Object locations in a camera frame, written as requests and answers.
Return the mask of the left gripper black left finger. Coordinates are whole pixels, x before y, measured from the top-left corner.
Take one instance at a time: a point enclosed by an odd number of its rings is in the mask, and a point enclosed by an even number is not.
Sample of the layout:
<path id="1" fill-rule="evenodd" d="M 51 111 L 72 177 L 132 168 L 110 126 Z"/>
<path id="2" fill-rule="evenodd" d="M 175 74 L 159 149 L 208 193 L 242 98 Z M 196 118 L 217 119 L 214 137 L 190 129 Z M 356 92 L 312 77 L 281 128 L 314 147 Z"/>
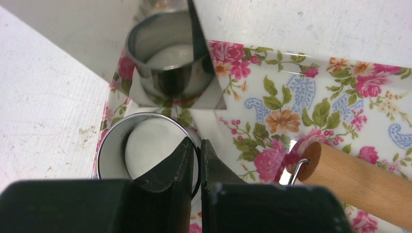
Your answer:
<path id="1" fill-rule="evenodd" d="M 135 180 L 28 180 L 0 196 L 3 233 L 187 233 L 193 143 Z"/>

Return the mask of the metal spatula wooden handle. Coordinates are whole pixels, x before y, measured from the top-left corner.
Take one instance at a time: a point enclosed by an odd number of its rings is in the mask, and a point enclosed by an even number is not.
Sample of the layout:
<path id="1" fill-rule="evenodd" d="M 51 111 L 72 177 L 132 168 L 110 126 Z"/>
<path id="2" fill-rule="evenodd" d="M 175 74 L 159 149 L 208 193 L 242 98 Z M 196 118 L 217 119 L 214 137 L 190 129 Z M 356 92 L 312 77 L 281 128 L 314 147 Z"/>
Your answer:
<path id="1" fill-rule="evenodd" d="M 1 6 L 141 106 L 223 110 L 192 0 L 3 0 Z"/>

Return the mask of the white dough piece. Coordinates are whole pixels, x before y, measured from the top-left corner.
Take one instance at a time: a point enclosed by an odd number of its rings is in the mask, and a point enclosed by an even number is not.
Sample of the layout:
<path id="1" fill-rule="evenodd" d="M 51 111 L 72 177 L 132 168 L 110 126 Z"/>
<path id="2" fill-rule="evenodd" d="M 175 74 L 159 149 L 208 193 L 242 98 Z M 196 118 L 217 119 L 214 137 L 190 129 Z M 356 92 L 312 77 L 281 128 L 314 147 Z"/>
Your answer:
<path id="1" fill-rule="evenodd" d="M 134 180 L 167 158 L 186 135 L 177 126 L 160 118 L 138 124 L 125 148 L 125 164 Z"/>

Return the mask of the floral pattern tray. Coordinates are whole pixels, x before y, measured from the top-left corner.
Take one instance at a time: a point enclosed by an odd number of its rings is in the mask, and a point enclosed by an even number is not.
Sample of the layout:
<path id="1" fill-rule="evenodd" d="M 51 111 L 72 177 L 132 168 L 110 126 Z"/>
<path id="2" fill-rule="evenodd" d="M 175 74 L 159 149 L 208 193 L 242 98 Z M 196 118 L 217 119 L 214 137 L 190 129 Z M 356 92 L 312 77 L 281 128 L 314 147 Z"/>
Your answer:
<path id="1" fill-rule="evenodd" d="M 412 70 L 342 58 L 210 41 L 223 107 L 194 110 L 199 98 L 154 99 L 212 142 L 244 181 L 283 181 L 318 141 L 410 180 Z"/>

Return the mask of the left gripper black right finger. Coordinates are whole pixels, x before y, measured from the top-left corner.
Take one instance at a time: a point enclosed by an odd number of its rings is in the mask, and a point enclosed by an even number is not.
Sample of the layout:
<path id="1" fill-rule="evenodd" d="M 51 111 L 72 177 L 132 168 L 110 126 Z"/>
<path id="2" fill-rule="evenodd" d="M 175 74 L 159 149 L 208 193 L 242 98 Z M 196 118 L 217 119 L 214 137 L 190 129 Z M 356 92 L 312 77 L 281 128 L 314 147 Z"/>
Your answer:
<path id="1" fill-rule="evenodd" d="M 200 147 L 202 229 L 205 233 L 349 233 L 343 208 L 325 187 L 249 184 L 216 154 Z"/>

